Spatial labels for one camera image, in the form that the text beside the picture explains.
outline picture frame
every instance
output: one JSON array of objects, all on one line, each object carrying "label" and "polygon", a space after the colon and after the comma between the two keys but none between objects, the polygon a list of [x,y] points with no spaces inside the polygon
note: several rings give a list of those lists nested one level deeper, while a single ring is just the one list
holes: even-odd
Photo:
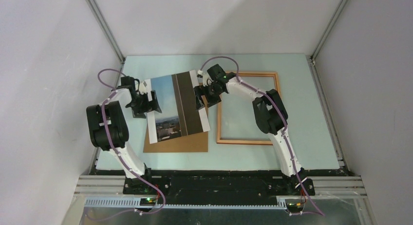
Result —
[{"label": "picture frame", "polygon": [[[240,77],[271,77],[274,79],[274,88],[278,91],[281,96],[280,80],[277,72],[240,72]],[[217,109],[217,144],[230,144],[230,145],[272,145],[272,142],[268,140],[251,140],[251,139],[237,139],[237,138],[223,138],[222,136],[222,115],[223,115],[223,105],[218,103]]]}]

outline sky in photo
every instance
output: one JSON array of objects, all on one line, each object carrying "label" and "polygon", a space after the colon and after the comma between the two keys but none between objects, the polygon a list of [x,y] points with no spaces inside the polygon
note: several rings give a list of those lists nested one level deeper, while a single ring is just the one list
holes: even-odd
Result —
[{"label": "sky in photo", "polygon": [[162,113],[155,112],[155,120],[178,116],[172,76],[166,75],[150,80],[152,90],[155,90]]}]

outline gray wall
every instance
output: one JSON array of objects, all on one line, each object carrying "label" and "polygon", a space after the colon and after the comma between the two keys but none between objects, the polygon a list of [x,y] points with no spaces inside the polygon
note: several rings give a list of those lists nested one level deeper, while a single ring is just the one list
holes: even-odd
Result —
[{"label": "gray wall", "polygon": [[0,224],[61,223],[109,67],[120,64],[85,0],[0,0]]},{"label": "gray wall", "polygon": [[378,224],[412,224],[413,0],[350,0],[316,59]]}]

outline wall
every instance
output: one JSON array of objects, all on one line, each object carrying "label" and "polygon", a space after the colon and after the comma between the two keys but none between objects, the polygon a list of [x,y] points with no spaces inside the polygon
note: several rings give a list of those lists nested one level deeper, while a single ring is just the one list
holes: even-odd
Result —
[{"label": "wall", "polygon": [[411,224],[413,0],[350,0],[319,71],[346,160],[378,224]]},{"label": "wall", "polygon": [[123,54],[312,54],[340,0],[96,0]]},{"label": "wall", "polygon": [[60,224],[120,64],[85,0],[0,0],[0,22],[0,224]]}]

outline photograph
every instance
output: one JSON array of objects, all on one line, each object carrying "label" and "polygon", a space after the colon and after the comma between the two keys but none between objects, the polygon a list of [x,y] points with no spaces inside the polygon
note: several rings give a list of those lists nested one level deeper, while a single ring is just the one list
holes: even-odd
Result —
[{"label": "photograph", "polygon": [[150,143],[209,131],[205,108],[196,110],[193,88],[199,85],[195,71],[152,78],[146,83],[155,90],[162,113],[148,113]]}]

